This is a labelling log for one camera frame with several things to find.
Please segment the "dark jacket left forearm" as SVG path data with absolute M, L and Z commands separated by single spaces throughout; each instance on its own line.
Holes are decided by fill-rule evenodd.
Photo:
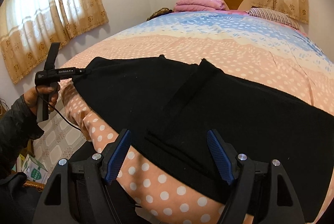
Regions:
M 36 122 L 36 115 L 30 110 L 24 97 L 19 97 L 1 118 L 1 179 L 7 178 L 23 148 L 29 140 L 36 140 L 44 134 Z

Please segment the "person left hand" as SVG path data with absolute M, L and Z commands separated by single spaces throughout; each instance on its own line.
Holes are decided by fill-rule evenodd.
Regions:
M 38 101 L 42 98 L 43 95 L 48 97 L 48 112 L 52 113 L 56 106 L 58 100 L 58 92 L 60 91 L 60 85 L 56 83 L 54 86 L 37 86 L 30 88 L 27 92 L 23 94 L 24 101 L 29 109 L 33 112 L 34 115 L 38 111 Z

